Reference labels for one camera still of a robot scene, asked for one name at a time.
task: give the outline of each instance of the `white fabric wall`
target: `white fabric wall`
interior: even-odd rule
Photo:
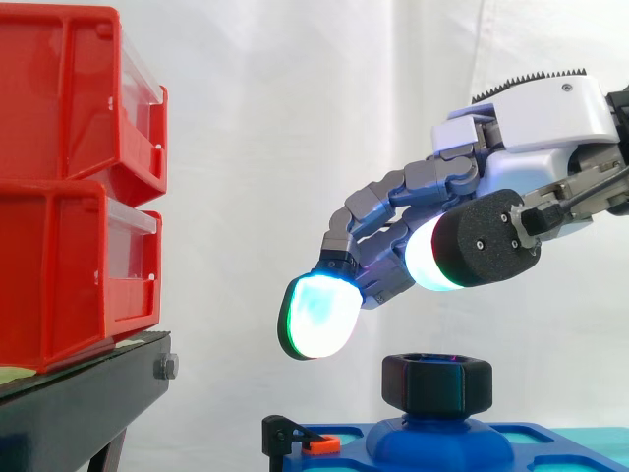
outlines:
[[[170,91],[163,329],[181,358],[130,428],[121,471],[266,470],[260,420],[375,421],[387,354],[494,366],[491,420],[627,425],[629,220],[547,244],[474,290],[414,288],[363,312],[338,355],[299,363],[275,336],[294,276],[353,191],[429,153],[472,93],[539,70],[629,84],[623,0],[112,0]]]

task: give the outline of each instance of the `green light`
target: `green light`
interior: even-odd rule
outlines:
[[[450,281],[443,275],[441,269],[434,260],[432,252],[432,232],[443,215],[433,218],[428,223],[420,226],[406,245],[404,257],[406,268],[413,279],[428,290],[446,292],[463,288],[461,285]]]
[[[362,304],[360,290],[340,278],[314,274],[294,280],[280,312],[282,347],[298,359],[334,354],[350,338]]]

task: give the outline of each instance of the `orange clip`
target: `orange clip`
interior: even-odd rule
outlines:
[[[323,435],[325,441],[311,442],[302,446],[302,453],[306,455],[333,454],[341,451],[341,439],[332,435]]]

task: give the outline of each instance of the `stacked storage drawers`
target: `stacked storage drawers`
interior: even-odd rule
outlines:
[[[0,367],[159,322],[165,88],[105,7],[0,5]]]

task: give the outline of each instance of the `screw head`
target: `screw head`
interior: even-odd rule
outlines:
[[[173,381],[179,373],[179,356],[177,354],[163,354],[160,366],[161,378],[165,381]]]

